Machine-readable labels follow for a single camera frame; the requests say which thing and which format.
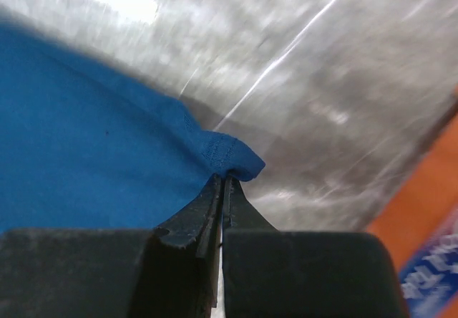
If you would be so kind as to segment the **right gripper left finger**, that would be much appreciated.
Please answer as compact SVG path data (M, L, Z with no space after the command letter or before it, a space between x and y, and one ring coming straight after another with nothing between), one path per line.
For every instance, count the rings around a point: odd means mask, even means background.
M154 237L164 246L189 250L200 259L209 259L219 241L222 192L221 178L210 177L196 198L154 228Z

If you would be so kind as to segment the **blue t shirt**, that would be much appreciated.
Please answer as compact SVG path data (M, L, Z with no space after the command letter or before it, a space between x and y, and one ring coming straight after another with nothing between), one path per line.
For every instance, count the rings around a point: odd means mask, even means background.
M175 98L1 25L1 230L152 228L264 161Z

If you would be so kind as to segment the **orange plastic basket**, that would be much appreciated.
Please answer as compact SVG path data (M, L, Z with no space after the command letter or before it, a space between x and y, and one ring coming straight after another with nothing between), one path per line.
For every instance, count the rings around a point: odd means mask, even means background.
M369 225L394 261L411 317L457 316L457 106Z

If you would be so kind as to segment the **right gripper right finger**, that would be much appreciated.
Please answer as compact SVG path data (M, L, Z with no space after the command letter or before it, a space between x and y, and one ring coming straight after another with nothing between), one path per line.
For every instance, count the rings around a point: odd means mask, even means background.
M223 231L230 228L277 231L245 197L239 180L231 176L225 179L222 215Z

